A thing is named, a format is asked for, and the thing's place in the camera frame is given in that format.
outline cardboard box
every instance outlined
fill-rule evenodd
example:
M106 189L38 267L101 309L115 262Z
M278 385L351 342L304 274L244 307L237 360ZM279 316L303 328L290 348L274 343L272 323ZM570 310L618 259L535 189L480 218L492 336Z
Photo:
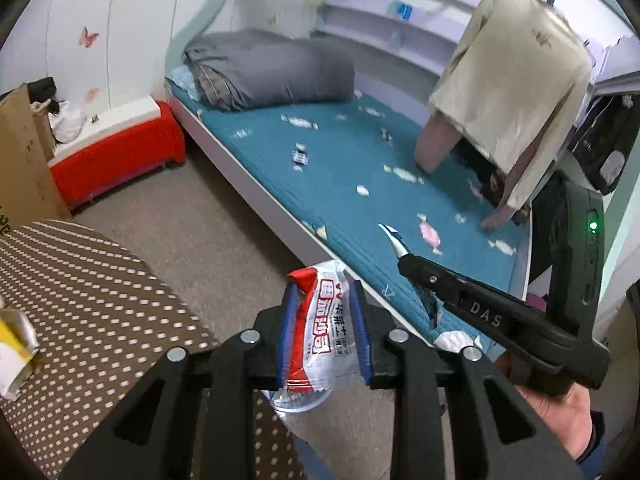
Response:
M56 149L56 139L53 137L51 131L51 124L49 124L49 114L47 113L47 107L49 106L51 99L47 99L43 103L31 103L31 114L33 115L33 123L36 126L36 133L40 140L40 146L42 147L42 153L44 158L49 162L53 158L53 152Z
M0 235L47 218L71 214L49 171L23 85L0 102Z

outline brown polka dot table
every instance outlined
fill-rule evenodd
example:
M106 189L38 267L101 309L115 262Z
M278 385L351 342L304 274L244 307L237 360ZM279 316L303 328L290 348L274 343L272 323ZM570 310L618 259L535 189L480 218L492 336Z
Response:
M0 296L27 314L40 344L36 372L0 410L52 479L164 352L218 344L145 262L71 222L0 237ZM289 432L261 394L255 400L256 477L301 477Z

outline butterfly decal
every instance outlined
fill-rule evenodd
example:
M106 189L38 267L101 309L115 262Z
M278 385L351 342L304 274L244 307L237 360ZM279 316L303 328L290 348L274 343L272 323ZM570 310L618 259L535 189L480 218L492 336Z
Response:
M100 34L98 34L97 32L94 32L93 34L89 34L89 31L87 30L87 28L84 27L82 29L82 33L80 34L78 45L84 46L85 48L89 48L94 45L95 40L98 39L98 36L100 36Z
M84 102L85 102L85 104L89 104L91 101L93 101L95 98L97 98L98 95L100 95L100 89L99 88L89 88L87 93L84 94Z

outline person's hand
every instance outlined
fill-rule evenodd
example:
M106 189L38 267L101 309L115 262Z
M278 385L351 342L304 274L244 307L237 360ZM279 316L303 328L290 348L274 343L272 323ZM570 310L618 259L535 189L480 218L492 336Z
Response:
M580 384L574 384L566 397L552 399L543 394L516 386L538 416L558 438L571 457L576 460L587 449L591 440L591 397Z

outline white shelf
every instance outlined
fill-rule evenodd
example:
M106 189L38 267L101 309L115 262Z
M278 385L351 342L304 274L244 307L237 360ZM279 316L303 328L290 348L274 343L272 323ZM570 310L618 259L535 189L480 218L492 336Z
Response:
M372 46L442 75L456 44L396 20L339 7L325 7L316 29Z
M413 7L409 19L403 21L400 18L389 15L389 9L398 1L399 0L323 0L322 3L330 7L366 12L403 25L411 25L412 27L434 34L455 44L460 41L470 14L461 9L455 9L449 4L435 0L423 0L424 5L431 7L433 10L416 6L415 4L420 3L421 0L418 0L418 2L414 2L414 0L402 0L403 3L408 3ZM456 14L458 20L446 16L447 13Z

